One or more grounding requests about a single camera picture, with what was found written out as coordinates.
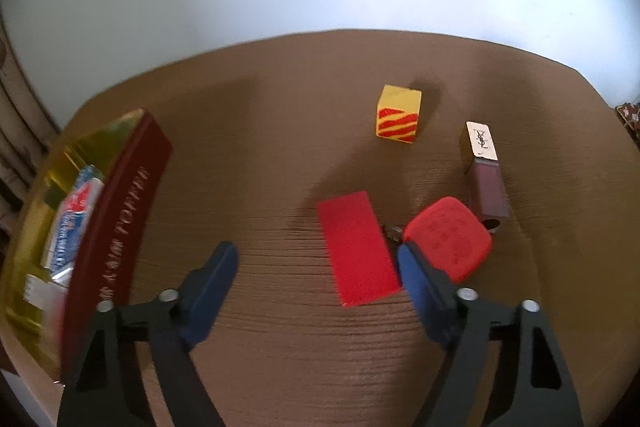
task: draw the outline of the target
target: candy wrapper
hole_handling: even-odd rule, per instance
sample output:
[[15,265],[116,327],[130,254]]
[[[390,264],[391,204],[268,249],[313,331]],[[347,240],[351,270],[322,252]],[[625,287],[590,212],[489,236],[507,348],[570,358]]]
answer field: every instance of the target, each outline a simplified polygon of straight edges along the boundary
[[71,193],[60,203],[49,233],[42,266],[62,285],[68,284],[82,234],[102,190],[103,183],[96,175],[99,172],[94,166],[80,171]]

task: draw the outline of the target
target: yellow cube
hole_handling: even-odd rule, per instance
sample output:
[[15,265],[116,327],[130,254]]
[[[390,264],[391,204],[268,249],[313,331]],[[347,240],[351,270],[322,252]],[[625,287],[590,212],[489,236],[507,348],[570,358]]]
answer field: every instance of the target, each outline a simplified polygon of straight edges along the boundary
[[422,93],[407,87],[385,86],[378,100],[376,135],[412,143],[418,129]]

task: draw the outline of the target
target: round table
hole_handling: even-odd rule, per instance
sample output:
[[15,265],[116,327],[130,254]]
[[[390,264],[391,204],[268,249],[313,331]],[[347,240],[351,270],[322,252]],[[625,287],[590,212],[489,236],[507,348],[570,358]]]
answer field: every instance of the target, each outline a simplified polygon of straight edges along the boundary
[[[374,135],[384,84],[422,91],[414,144]],[[178,285],[223,239],[240,251],[215,327],[192,353],[228,427],[411,425],[443,354],[404,292],[341,307],[315,207],[366,190],[381,223],[401,224],[443,196],[465,201],[466,120],[491,129],[512,217],[465,285],[508,304],[542,304],[587,426],[599,425],[638,370],[640,158],[576,71],[441,35],[287,36],[119,84],[87,102],[54,149],[137,107],[151,111],[174,153],[132,301]],[[37,381],[11,337],[4,324],[18,371],[55,417],[60,389]],[[158,425],[171,425],[143,348],[140,359]],[[490,384],[487,371],[475,416]]]

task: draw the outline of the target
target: red striped pattern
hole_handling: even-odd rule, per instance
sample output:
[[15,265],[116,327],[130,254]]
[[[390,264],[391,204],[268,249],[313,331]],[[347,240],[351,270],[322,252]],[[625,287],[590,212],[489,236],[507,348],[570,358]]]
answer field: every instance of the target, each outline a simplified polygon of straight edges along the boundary
[[402,118],[396,118],[395,120],[385,120],[378,124],[378,130],[386,129],[387,127],[395,127],[396,125],[405,125],[407,123],[414,123],[418,121],[418,115],[415,113],[408,114]]
[[415,132],[418,129],[418,124],[408,125],[405,127],[401,127],[400,129],[394,129],[391,131],[383,131],[379,132],[378,136],[383,138],[389,138],[390,136],[402,136],[403,134],[408,134],[410,132]]
[[385,107],[384,109],[380,109],[378,111],[378,118],[385,118],[386,116],[391,116],[392,114],[400,114],[404,111],[400,111],[399,109],[392,109],[391,107]]

